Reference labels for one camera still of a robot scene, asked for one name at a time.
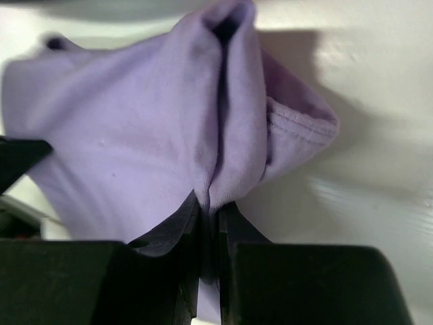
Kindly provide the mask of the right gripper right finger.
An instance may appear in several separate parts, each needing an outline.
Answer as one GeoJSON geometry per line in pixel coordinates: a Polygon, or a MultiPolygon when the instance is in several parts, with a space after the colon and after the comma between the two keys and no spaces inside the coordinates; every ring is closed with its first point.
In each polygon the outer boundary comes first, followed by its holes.
{"type": "Polygon", "coordinates": [[[385,256],[369,246],[275,244],[229,203],[218,212],[224,324],[411,324],[385,256]]]}

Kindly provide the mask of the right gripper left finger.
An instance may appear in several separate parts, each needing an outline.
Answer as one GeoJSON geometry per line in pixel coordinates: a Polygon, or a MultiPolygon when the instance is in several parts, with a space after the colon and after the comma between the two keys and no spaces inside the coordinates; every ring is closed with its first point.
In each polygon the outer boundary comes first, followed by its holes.
{"type": "Polygon", "coordinates": [[[2,324],[189,324],[198,303],[200,206],[189,194],[129,243],[1,241],[2,324]]]}

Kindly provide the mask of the purple shirt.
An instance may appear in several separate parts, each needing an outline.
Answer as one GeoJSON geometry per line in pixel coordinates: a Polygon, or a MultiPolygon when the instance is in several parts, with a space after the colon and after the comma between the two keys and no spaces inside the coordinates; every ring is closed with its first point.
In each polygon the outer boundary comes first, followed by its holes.
{"type": "Polygon", "coordinates": [[[76,239],[129,242],[194,192],[204,212],[198,317],[219,323],[214,214],[330,145],[333,110],[272,58],[251,1],[219,1],[120,49],[50,39],[4,70],[5,134],[52,154],[30,178],[76,239]]]}

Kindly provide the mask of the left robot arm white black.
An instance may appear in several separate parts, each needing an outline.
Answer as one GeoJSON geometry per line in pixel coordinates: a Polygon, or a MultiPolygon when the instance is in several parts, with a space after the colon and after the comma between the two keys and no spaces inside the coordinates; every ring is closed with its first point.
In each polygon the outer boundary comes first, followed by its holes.
{"type": "Polygon", "coordinates": [[[1,136],[1,239],[39,239],[47,217],[28,204],[6,195],[26,172],[47,157],[52,147],[43,140],[1,136]]]}

